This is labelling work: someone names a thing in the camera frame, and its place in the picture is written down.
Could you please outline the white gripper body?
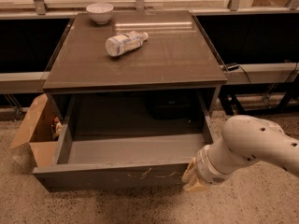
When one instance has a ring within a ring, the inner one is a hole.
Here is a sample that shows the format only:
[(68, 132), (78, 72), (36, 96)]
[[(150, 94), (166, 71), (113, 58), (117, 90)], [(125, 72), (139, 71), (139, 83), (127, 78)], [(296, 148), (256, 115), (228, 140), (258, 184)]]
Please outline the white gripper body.
[(213, 166), (208, 156), (209, 148), (210, 145), (206, 145), (197, 152), (195, 158), (196, 173), (198, 178), (208, 185), (219, 185), (231, 178), (232, 175), (223, 174)]

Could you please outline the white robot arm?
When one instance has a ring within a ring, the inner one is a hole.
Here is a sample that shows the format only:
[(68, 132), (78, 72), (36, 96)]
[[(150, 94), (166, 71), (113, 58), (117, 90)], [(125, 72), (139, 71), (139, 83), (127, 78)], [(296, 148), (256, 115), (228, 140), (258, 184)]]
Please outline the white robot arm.
[(221, 136), (198, 150), (182, 176), (186, 191), (201, 191), (228, 180), (234, 171), (265, 161), (299, 176), (299, 140), (273, 121), (238, 115)]

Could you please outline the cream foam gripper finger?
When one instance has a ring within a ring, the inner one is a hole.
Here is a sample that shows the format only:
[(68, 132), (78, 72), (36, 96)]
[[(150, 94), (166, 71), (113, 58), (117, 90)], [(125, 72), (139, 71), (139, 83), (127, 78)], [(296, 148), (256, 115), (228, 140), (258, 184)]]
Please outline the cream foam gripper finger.
[(198, 192), (209, 189), (209, 185), (197, 177), (191, 178), (186, 182), (183, 189), (188, 192)]
[(194, 183), (197, 178), (197, 173), (195, 169), (195, 158), (192, 158), (191, 162), (188, 164), (183, 176), (182, 181), (184, 183)]

